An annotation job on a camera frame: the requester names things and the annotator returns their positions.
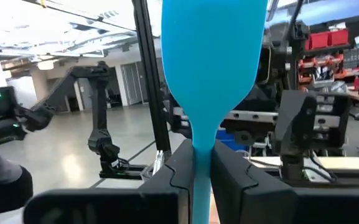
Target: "white wall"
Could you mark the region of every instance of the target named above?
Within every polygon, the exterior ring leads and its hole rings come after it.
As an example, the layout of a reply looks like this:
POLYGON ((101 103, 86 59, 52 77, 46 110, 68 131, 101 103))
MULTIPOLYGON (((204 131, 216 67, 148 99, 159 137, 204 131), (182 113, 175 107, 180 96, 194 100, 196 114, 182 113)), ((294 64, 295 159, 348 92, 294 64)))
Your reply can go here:
POLYGON ((33 67, 30 69, 30 74, 32 77, 37 100, 42 100, 49 94, 47 84, 47 72, 39 70, 37 67, 33 67))
POLYGON ((37 96, 32 77, 20 77, 8 80, 7 85, 15 89, 16 100, 25 108, 31 108, 37 103, 37 96))
MULTIPOLYGON (((160 43, 159 39, 154 41, 154 46, 156 48, 156 57, 161 57, 161 43, 160 43)), ((55 63, 54 69, 43 71, 43 72, 46 73, 46 77, 48 79, 61 78, 65 75, 66 71, 72 66, 96 65, 96 63, 100 60, 104 60, 109 65, 109 67, 116 68, 121 100, 123 101, 123 106, 127 106, 128 99, 126 96, 126 89, 125 89, 125 85, 124 85, 123 72, 121 71, 121 65, 124 65, 127 63, 138 62, 141 60, 141 54, 139 51, 138 44, 132 45, 132 47, 130 47, 129 51, 127 51, 127 52, 123 52, 121 49, 111 50, 109 52, 109 55, 105 58, 83 58, 83 59, 79 59, 78 62, 66 63, 62 67, 60 67, 58 63, 55 63)), ((42 85, 38 85, 36 88, 44 88, 44 87, 42 87, 42 85)))

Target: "cable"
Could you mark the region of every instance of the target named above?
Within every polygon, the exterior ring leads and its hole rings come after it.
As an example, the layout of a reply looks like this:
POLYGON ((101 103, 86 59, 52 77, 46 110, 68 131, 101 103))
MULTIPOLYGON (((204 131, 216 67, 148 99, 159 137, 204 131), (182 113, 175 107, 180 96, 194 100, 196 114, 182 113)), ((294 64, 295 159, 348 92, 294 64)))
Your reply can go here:
MULTIPOLYGON (((336 183, 338 181, 338 177, 331 171, 327 170, 324 166, 320 165, 314 158, 313 156, 310 157, 311 161, 317 165, 320 169, 326 171, 327 173, 329 173, 330 176, 327 176, 326 174, 324 174, 323 172, 319 171, 316 168, 313 167, 309 167, 309 166, 305 166, 304 169, 309 169, 313 172, 315 172, 316 174, 318 174, 319 176, 321 176, 322 178, 328 180, 330 183, 336 183)), ((262 161, 258 161, 255 159, 248 159, 250 162, 252 163, 256 163, 256 164, 261 164, 263 166, 268 166, 268 167, 273 167, 273 168, 277 168, 280 169, 281 166, 275 165, 275 164, 270 164, 267 162, 262 162, 262 161)))
POLYGON ((338 177, 333 173, 333 172, 331 172, 331 171, 329 171, 328 169, 326 169, 324 166, 322 166, 320 163, 318 163, 316 160, 315 160, 315 157, 314 157, 314 152, 312 151, 311 153, 309 153, 309 159, 315 164, 315 165, 317 165, 317 167, 319 167, 320 169, 322 169, 322 170, 324 170, 324 171, 326 171, 329 175, 330 175, 330 182, 331 183, 334 183, 334 182, 336 182, 336 181, 338 181, 338 177))
POLYGON ((291 17, 290 24, 288 26, 287 32, 284 33, 282 42, 287 41, 290 38, 292 27, 296 24, 296 20, 298 17, 299 12, 301 11, 302 4, 304 3, 304 0, 298 0, 296 9, 294 10, 294 13, 291 17))
POLYGON ((120 170, 120 172, 126 172, 129 170, 129 161, 126 159, 118 158, 118 161, 120 164, 122 164, 124 167, 124 170, 120 170))
POLYGON ((257 163, 257 164, 261 164, 261 165, 264 165, 264 166, 269 166, 269 167, 273 167, 273 168, 280 168, 280 166, 278 165, 275 165, 275 164, 270 164, 268 162, 262 162, 262 161, 258 161, 258 160, 255 160, 255 159, 248 159, 250 162, 252 163, 257 163))
POLYGON ((329 176, 327 176, 326 174, 324 174, 323 172, 319 171, 319 170, 316 169, 316 168, 309 167, 309 166, 304 166, 303 169, 304 169, 304 170, 309 169, 309 170, 315 172, 315 173, 318 174, 319 176, 321 176, 321 177, 323 177, 324 179, 328 180, 330 183, 336 183, 336 181, 337 181, 337 177, 335 177, 335 178, 334 178, 334 177, 329 177, 329 176))

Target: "blue spatula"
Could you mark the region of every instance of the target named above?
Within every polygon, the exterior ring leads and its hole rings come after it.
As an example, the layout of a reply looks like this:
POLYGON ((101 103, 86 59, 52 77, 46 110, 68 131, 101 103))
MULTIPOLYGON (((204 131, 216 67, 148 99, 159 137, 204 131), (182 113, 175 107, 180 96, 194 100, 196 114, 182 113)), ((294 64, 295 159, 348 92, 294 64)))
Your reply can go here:
POLYGON ((267 1, 163 1, 164 73, 193 132, 193 224, 209 220, 215 135, 254 84, 267 1))

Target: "concrete floor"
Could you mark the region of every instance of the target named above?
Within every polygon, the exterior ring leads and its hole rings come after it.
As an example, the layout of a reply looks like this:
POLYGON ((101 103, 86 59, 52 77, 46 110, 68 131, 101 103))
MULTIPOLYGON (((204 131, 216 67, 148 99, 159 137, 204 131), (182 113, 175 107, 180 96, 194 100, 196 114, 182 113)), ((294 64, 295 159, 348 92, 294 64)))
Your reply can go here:
MULTIPOLYGON (((50 126, 29 134, 25 141, 10 142, 0 146, 0 154, 16 161, 30 170, 36 194, 56 188, 114 187, 136 188, 141 181, 100 181, 98 156, 87 148, 91 132, 91 113, 61 114, 50 126)), ((136 105, 108 111, 108 129, 113 142, 121 148, 120 156, 129 159, 149 146, 134 158, 132 164, 150 164, 156 156, 156 145, 148 106, 136 105)), ((347 134, 349 144, 345 147, 348 156, 359 156, 359 121, 350 118, 347 134)), ((184 140, 179 134, 169 133, 173 151, 184 140)), ((0 223, 20 223, 16 210, 0 214, 0 223)))

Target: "blue box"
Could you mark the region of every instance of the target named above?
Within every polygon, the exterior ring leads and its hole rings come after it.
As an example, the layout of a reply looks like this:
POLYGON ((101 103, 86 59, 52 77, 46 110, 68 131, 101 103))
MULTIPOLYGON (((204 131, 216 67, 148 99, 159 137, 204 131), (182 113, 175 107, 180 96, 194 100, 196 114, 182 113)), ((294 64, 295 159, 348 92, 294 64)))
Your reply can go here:
POLYGON ((225 130, 218 130, 217 137, 223 144, 228 146, 230 149, 237 151, 237 150, 248 150, 247 146, 236 144, 235 136, 233 134, 226 133, 225 130))

